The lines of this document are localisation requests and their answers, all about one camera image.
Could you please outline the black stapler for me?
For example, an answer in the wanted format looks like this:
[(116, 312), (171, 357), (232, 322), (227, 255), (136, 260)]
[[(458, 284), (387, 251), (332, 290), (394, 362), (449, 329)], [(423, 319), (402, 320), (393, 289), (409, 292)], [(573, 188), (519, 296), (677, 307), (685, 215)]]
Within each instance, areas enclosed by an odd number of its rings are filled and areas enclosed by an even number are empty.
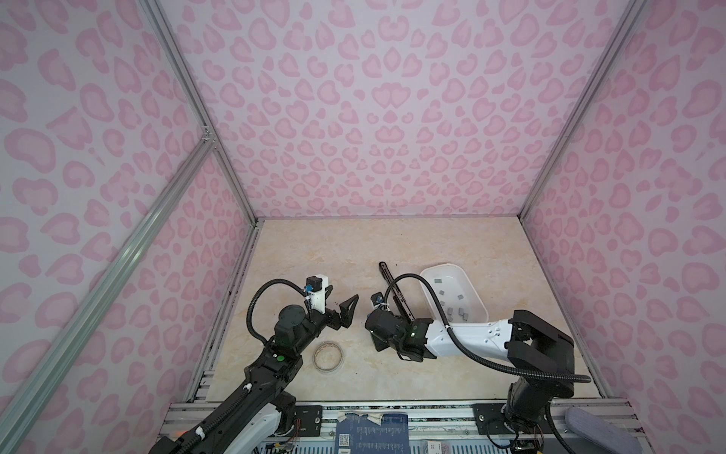
[(386, 283), (391, 286), (391, 298), (395, 303), (395, 306), (397, 307), (400, 316), (406, 321), (412, 322), (414, 319), (412, 311), (408, 307), (406, 298), (404, 297), (404, 294), (402, 293), (398, 284), (394, 283), (395, 278), (391, 273), (388, 264), (385, 261), (381, 261), (378, 264), (378, 268)]

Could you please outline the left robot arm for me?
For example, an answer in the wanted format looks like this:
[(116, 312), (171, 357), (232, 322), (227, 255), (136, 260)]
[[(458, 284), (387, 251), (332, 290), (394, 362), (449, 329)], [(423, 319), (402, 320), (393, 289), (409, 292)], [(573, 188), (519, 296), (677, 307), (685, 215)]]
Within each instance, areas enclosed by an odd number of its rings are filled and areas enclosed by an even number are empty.
[[(302, 304), (285, 306), (270, 338), (253, 326), (253, 312), (268, 289), (286, 286), (301, 298)], [(285, 388), (304, 365), (304, 350), (323, 330), (349, 328), (359, 301), (353, 295), (334, 310), (327, 306), (333, 287), (325, 275), (306, 278), (300, 287), (275, 278), (253, 295), (246, 315), (248, 332), (262, 342), (260, 355), (244, 369), (244, 380), (211, 414), (177, 439), (160, 438), (152, 453), (252, 453), (266, 438), (294, 437), (296, 398)]]

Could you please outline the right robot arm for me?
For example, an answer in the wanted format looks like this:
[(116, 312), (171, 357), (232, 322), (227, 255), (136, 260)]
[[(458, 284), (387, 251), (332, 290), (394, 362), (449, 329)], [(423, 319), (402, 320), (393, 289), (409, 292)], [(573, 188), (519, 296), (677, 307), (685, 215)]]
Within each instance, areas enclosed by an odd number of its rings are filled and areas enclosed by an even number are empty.
[[(391, 311), (389, 299), (400, 292), (398, 283), (405, 279), (423, 285), (433, 304), (434, 319)], [(538, 427), (553, 399), (571, 398), (577, 384), (592, 381), (576, 373), (574, 340), (529, 310), (514, 310), (505, 320), (456, 327), (437, 291), (419, 274), (391, 279), (387, 289), (374, 293), (371, 301), (365, 328), (377, 351), (391, 348), (402, 361), (414, 362), (463, 356), (487, 369), (515, 376), (495, 418), (513, 434)]]

